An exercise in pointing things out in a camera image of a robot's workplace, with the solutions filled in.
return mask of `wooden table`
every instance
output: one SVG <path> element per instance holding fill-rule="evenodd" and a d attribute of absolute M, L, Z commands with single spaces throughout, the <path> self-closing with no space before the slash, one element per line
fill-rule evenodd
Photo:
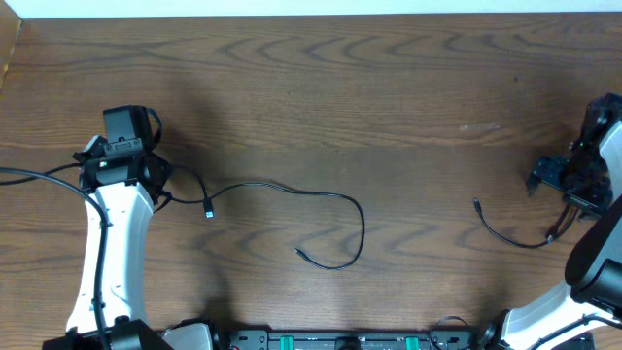
<path fill-rule="evenodd" d="M 172 203 L 149 230 L 152 325 L 199 315 L 224 328 L 414 329 L 445 315 L 484 325 L 564 276 L 592 225 L 536 251 L 481 226 L 542 239 L 561 196 L 528 198 L 539 156 L 574 140 L 586 104 L 622 89 L 622 15 L 444 15 L 29 20 L 0 101 L 0 164 L 71 162 L 101 111 L 155 108 L 157 151 L 203 174 L 209 192 L 270 180 L 347 202 L 266 189 Z M 77 170 L 61 175 L 77 183 Z M 199 197 L 187 176 L 169 186 Z M 48 183 L 2 188 L 0 343 L 61 336 L 80 285 L 86 211 Z M 601 349 L 622 332 L 598 331 Z"/>

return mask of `black mount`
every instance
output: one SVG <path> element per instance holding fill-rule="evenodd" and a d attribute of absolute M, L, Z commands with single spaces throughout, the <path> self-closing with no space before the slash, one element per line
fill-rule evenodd
<path fill-rule="evenodd" d="M 112 349 L 115 350 L 173 350 L 157 332 L 142 320 L 118 320 L 106 329 Z M 97 331 L 78 334 L 75 329 L 63 337 L 47 340 L 42 350 L 101 350 L 103 347 Z"/>
<path fill-rule="evenodd" d="M 155 136 L 149 114 L 159 126 Z M 82 189 L 94 193 L 100 186 L 140 183 L 157 203 L 158 194 L 172 170 L 164 159 L 154 154 L 162 135 L 162 123 L 156 112 L 143 106 L 105 110 L 104 126 L 108 140 L 94 136 L 82 152 L 73 155 L 82 165 Z"/>
<path fill-rule="evenodd" d="M 590 102 L 581 134 L 570 144 L 571 157 L 541 157 L 527 180 L 529 195 L 544 183 L 564 193 L 564 201 L 581 210 L 581 217 L 604 215 L 613 195 L 599 146 L 621 116 L 621 96 L 608 93 Z"/>
<path fill-rule="evenodd" d="M 622 317 L 622 196 L 570 253 L 566 283 L 576 302 L 589 302 Z"/>

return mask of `cable connector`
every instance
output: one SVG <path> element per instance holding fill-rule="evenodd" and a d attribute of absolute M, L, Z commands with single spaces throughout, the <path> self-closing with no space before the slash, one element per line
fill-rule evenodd
<path fill-rule="evenodd" d="M 203 209 L 205 210 L 205 217 L 207 219 L 214 218 L 214 204 L 212 204 L 212 199 L 207 198 L 203 200 Z"/>
<path fill-rule="evenodd" d="M 473 199 L 473 204 L 475 205 L 475 210 L 477 211 L 477 213 L 481 214 L 481 212 L 482 212 L 482 204 L 479 202 L 479 199 L 474 198 Z"/>

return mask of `wood grain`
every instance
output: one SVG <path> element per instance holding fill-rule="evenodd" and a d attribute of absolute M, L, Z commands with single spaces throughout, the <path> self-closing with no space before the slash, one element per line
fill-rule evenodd
<path fill-rule="evenodd" d="M 31 20 L 0 100 L 0 163 L 45 170 L 103 132 L 100 111 L 155 108 L 159 153 L 213 193 L 272 180 L 355 197 L 266 189 L 171 204 L 150 226 L 152 325 L 205 315 L 225 328 L 413 329 L 445 315 L 484 325 L 563 278 L 591 223 L 537 251 L 480 225 L 542 239 L 563 205 L 524 180 L 578 134 L 589 100 L 622 89 L 622 15 L 443 15 Z M 61 176 L 76 181 L 76 171 Z M 191 179 L 170 189 L 195 198 Z M 0 342 L 62 335 L 80 284 L 85 209 L 44 183 L 0 195 Z M 622 333 L 598 332 L 615 349 Z"/>

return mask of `black cable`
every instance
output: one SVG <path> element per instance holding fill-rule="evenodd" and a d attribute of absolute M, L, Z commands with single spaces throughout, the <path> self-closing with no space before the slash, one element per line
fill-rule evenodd
<path fill-rule="evenodd" d="M 178 203 L 182 203 L 182 204 L 196 204 L 196 203 L 203 203 L 203 209 L 205 210 L 205 216 L 209 219 L 209 218 L 213 218 L 214 217 L 214 205 L 212 204 L 212 199 L 210 198 L 210 196 L 207 194 L 207 189 L 205 188 L 205 184 L 203 183 L 203 179 L 201 179 L 201 176 L 194 170 L 183 166 L 183 165 L 178 165 L 178 164 L 170 164 L 170 169 L 172 169 L 172 171 L 174 172 L 176 169 L 182 169 L 185 171 L 188 171 L 188 173 L 192 174 L 192 176 L 194 176 L 194 178 L 196 179 L 196 181 L 198 182 L 198 184 L 201 187 L 201 191 L 203 192 L 203 199 L 200 200 L 182 200 L 182 199 L 178 199 L 175 198 L 173 196 L 173 194 L 171 194 L 171 192 L 167 192 L 167 191 L 160 191 L 159 195 L 163 195 L 166 197 L 166 200 L 164 201 L 164 203 L 162 203 L 162 205 L 160 205 L 156 210 L 159 211 L 162 208 L 164 208 L 164 206 L 166 206 L 171 200 L 172 201 L 176 201 Z"/>
<path fill-rule="evenodd" d="M 108 342 L 108 337 L 106 336 L 106 330 L 104 327 L 105 321 L 103 317 L 102 301 L 101 301 L 101 283 L 102 283 L 102 274 L 104 270 L 104 256 L 106 254 L 106 238 L 108 235 L 108 220 L 106 219 L 106 214 L 104 213 L 104 210 L 101 208 L 101 206 L 99 206 L 99 204 L 97 204 L 96 201 L 94 201 L 86 193 L 82 192 L 82 190 L 69 184 L 68 182 L 54 178 L 50 175 L 47 175 L 44 173 L 38 173 L 34 171 L 29 171 L 29 170 L 5 168 L 5 167 L 0 167 L 0 173 L 16 174 L 16 175 L 28 176 L 29 178 L 48 180 L 52 183 L 60 185 L 64 187 L 65 189 L 79 195 L 86 202 L 88 202 L 88 204 L 92 205 L 95 211 L 97 211 L 97 214 L 99 214 L 99 220 L 100 220 L 99 225 L 101 227 L 101 234 L 99 238 L 99 250 L 97 252 L 97 263 L 95 265 L 95 282 L 94 282 L 92 305 L 93 305 L 93 310 L 95 312 L 95 323 L 97 325 L 97 333 L 99 334 L 99 339 L 102 343 L 102 347 L 105 350 L 110 350 L 110 343 Z"/>
<path fill-rule="evenodd" d="M 154 210 L 154 214 L 155 214 L 155 213 L 157 213 L 158 211 L 160 211 L 160 210 L 164 209 L 164 207 L 165 207 L 168 203 L 170 203 L 170 202 L 171 202 L 171 200 L 172 200 L 172 196 L 171 196 L 171 195 L 168 195 L 168 196 L 167 196 L 167 195 L 165 194 L 164 196 L 166 197 L 166 199 L 164 199 L 164 201 L 162 202 L 162 204 L 160 204 L 160 206 L 158 206 L 158 207 L 157 207 L 157 209 L 156 209 L 156 210 Z"/>
<path fill-rule="evenodd" d="M 295 252 L 301 257 L 303 258 L 306 262 L 311 263 L 312 265 L 324 269 L 324 270 L 343 270 L 346 269 L 350 266 L 352 266 L 357 259 L 359 258 L 359 256 L 361 255 L 361 251 L 363 250 L 363 242 L 365 239 L 365 218 L 363 215 L 363 209 L 361 208 L 361 205 L 351 196 L 345 195 L 345 194 L 340 194 L 340 193 L 332 193 L 332 192 L 310 192 L 310 191 L 299 191 L 299 190 L 292 190 L 292 189 L 287 189 L 284 187 L 280 187 L 277 185 L 272 185 L 272 184 L 267 184 L 267 183 L 242 183 L 242 184 L 235 184 L 235 185 L 231 185 L 228 187 L 225 187 L 224 189 L 216 192 L 216 194 L 212 195 L 210 197 L 210 199 L 214 199 L 217 196 L 232 190 L 232 189 L 237 189 L 240 187 L 267 187 L 273 190 L 277 190 L 280 192 L 284 192 L 284 193 L 290 193 L 290 194 L 302 194 L 302 195 L 318 195 L 318 196 L 331 196 L 331 197 L 337 197 L 337 198 L 343 198 L 346 200 L 349 200 L 350 202 L 352 202 L 357 209 L 359 210 L 359 214 L 361 215 L 361 243 L 359 245 L 359 250 L 357 251 L 357 254 L 352 258 L 352 260 L 350 262 L 344 263 L 340 266 L 326 266 L 326 265 L 322 265 L 320 263 L 314 262 L 311 258 L 309 258 L 303 251 L 301 251 L 298 248 L 295 248 Z"/>
<path fill-rule="evenodd" d="M 54 168 L 52 170 L 48 170 L 42 174 L 44 175 L 52 175 L 55 172 L 61 171 L 61 170 L 65 170 L 65 169 L 70 169 L 73 167 L 80 167 L 81 165 L 79 163 L 72 163 L 72 164 L 66 164 L 66 165 L 62 165 L 62 166 L 58 166 L 57 168 Z M 27 178 L 23 178 L 23 179 L 19 179 L 19 180 L 13 180 L 13 181 L 0 181 L 0 186 L 8 186 L 8 185 L 18 185 L 18 184 L 23 184 L 23 183 L 27 183 L 30 181 L 34 181 L 39 179 L 36 176 L 29 176 Z"/>
<path fill-rule="evenodd" d="M 622 325 L 620 325 L 617 322 L 613 322 L 611 320 L 608 320 L 606 318 L 603 318 L 603 317 L 600 317 L 600 316 L 593 316 L 593 315 L 592 316 L 583 316 L 579 320 L 574 321 L 573 323 L 571 323 L 571 324 L 569 324 L 569 325 L 567 325 L 567 326 L 565 326 L 565 327 L 563 327 L 563 328 L 561 328 L 561 329 L 559 329 L 557 331 L 554 331 L 553 333 L 547 335 L 546 337 L 539 339 L 536 342 L 536 344 L 534 344 L 534 347 L 532 348 L 532 350 L 536 350 L 538 347 L 540 347 L 544 343 L 547 343 L 547 342 L 553 340 L 554 338 L 556 338 L 556 337 L 558 337 L 558 336 L 560 336 L 560 335 L 562 335 L 564 333 L 570 332 L 570 331 L 574 330 L 577 327 L 587 326 L 587 324 L 589 324 L 592 321 L 599 321 L 599 322 L 602 322 L 602 323 L 604 323 L 604 324 L 606 324 L 608 326 L 612 326 L 612 327 L 614 327 L 614 328 L 616 328 L 618 330 L 622 330 Z"/>
<path fill-rule="evenodd" d="M 440 326 L 440 324 L 445 323 L 447 321 L 460 321 L 460 322 L 464 323 L 466 327 L 468 327 L 467 321 L 463 320 L 461 317 L 458 317 L 458 316 L 445 316 L 445 317 L 441 318 L 440 320 L 438 320 L 434 324 L 434 326 L 432 326 L 430 328 L 430 330 L 428 331 L 428 340 L 430 341 L 430 344 L 432 344 L 432 346 L 436 348 L 436 350 L 441 350 L 441 349 L 438 346 L 438 341 L 435 338 L 432 338 L 432 332 L 434 332 L 436 330 L 436 328 L 438 326 Z M 470 346 L 468 346 L 468 347 L 466 347 L 464 349 L 460 349 L 460 350 L 467 350 L 469 348 L 470 348 Z"/>
<path fill-rule="evenodd" d="M 562 212 L 562 215 L 560 215 L 559 219 L 555 223 L 555 225 L 549 230 L 549 232 L 547 234 L 547 237 L 546 237 L 546 240 L 544 242 L 537 243 L 537 244 L 524 244 L 524 243 L 519 243 L 519 242 L 513 241 L 513 240 L 511 240 L 509 238 L 506 238 L 506 237 L 500 235 L 495 230 L 493 230 L 488 225 L 488 223 L 486 223 L 486 220 L 484 219 L 484 214 L 482 212 L 482 205 L 481 205 L 481 203 L 479 202 L 479 200 L 477 198 L 473 199 L 473 204 L 475 205 L 475 211 L 477 211 L 477 214 L 479 215 L 479 219 L 481 219 L 482 224 L 484 225 L 484 228 L 486 228 L 496 238 L 502 240 L 503 242 L 505 242 L 507 244 L 510 244 L 510 245 L 513 245 L 514 247 L 525 248 L 525 249 L 537 249 L 537 248 L 540 248 L 540 247 L 543 247 L 545 245 L 549 245 L 549 244 L 555 242 L 559 237 L 561 237 L 564 233 L 566 233 L 566 231 L 568 231 L 568 229 L 570 228 L 570 226 L 574 222 L 574 219 L 576 219 L 576 214 L 578 213 L 578 209 L 574 210 L 574 212 L 570 215 L 568 223 L 564 226 L 564 228 L 560 229 L 560 226 L 564 222 L 564 219 L 568 216 L 568 213 L 569 213 L 570 208 L 571 208 L 571 206 L 568 204 L 566 206 L 566 208 L 564 209 L 564 211 Z"/>

